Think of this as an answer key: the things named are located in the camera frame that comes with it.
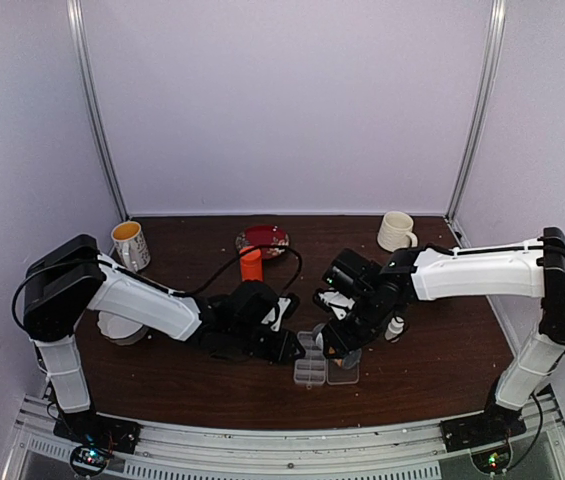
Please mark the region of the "clear plastic pill organizer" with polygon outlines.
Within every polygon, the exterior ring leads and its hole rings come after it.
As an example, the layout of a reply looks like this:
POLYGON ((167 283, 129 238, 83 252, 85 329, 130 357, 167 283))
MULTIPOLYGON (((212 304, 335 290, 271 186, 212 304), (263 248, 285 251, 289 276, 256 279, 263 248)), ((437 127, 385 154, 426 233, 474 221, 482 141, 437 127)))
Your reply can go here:
POLYGON ((353 385, 359 381, 360 363, 351 370, 339 366, 339 359, 326 359, 313 343, 311 332, 300 331, 298 339, 305 348, 305 357, 294 363, 293 381, 312 389, 323 385, 353 385))

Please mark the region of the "grey bottle lid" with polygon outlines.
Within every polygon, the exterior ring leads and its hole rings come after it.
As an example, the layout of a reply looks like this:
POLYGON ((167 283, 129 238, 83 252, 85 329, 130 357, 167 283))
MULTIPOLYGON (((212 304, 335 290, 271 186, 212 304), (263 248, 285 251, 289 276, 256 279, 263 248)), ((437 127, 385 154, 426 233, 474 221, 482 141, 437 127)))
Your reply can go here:
POLYGON ((339 366, 344 370, 351 370, 360 363, 361 356, 361 349, 349 352, 343 359, 339 361, 339 366))

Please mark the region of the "orange pill bottle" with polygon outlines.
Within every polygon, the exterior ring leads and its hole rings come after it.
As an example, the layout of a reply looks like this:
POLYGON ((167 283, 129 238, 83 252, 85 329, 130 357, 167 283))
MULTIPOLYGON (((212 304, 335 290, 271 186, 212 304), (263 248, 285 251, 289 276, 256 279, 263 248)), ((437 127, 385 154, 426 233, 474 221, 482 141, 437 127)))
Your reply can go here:
POLYGON ((260 281, 264 280, 262 251, 254 246, 244 247, 239 251, 241 280, 260 281))

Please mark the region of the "grey lid pill bottle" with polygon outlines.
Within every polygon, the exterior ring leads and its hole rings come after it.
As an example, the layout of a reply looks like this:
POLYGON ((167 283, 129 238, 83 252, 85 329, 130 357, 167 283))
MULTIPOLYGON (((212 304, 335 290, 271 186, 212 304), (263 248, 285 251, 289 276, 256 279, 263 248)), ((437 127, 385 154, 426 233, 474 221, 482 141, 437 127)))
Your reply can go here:
POLYGON ((325 337, 326 326, 327 326, 326 323, 319 323, 313 328, 311 332, 313 343, 322 353, 326 351, 326 347, 327 347, 326 337, 325 337))

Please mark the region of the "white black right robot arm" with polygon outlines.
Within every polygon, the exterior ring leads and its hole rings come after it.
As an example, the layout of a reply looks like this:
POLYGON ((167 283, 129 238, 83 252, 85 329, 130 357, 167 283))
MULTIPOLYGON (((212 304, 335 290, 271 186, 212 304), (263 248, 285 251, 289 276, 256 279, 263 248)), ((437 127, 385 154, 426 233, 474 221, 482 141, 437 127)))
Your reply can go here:
POLYGON ((565 356, 565 234, 486 248, 433 244, 400 248, 383 265, 344 249, 315 295, 333 317, 315 334, 328 359, 348 360, 376 340, 415 302, 474 296, 536 298, 542 315, 512 363, 494 382, 475 419, 481 440, 497 440, 520 418, 535 390, 565 356))

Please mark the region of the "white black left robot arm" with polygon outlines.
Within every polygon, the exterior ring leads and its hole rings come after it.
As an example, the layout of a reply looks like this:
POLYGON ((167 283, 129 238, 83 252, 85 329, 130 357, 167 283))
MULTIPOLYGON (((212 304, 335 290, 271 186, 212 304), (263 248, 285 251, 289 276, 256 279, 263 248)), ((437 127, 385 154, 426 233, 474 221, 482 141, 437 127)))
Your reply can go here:
POLYGON ((204 288, 178 291, 154 282, 102 253, 80 234, 31 264, 11 300, 15 324, 34 344, 51 382, 59 413, 85 444, 99 442, 106 424, 96 415, 75 340, 87 311, 111 326, 128 323, 161 332, 203 350, 234 349, 273 364, 305 354, 283 320, 299 299, 259 280, 231 293, 204 296, 204 288))

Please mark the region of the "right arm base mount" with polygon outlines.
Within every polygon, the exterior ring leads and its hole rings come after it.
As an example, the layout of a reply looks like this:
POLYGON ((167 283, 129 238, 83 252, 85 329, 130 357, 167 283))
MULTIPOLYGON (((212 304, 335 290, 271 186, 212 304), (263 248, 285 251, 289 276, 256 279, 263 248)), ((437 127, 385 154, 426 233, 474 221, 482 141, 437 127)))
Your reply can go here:
POLYGON ((504 474, 513 466, 511 439, 527 431, 522 409, 489 400, 483 411, 440 423, 448 453, 471 452, 473 466, 483 474, 504 474))

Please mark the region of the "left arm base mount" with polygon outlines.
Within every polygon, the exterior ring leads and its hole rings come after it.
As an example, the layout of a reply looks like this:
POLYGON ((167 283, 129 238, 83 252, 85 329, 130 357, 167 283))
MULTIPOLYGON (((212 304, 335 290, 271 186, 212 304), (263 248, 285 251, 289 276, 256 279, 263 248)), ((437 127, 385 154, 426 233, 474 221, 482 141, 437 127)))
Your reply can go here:
POLYGON ((69 466, 82 478, 102 474, 116 453, 133 454, 139 441, 141 426, 130 420, 117 419, 97 413, 93 407, 78 413, 57 409, 53 433, 76 443, 69 454, 69 466))

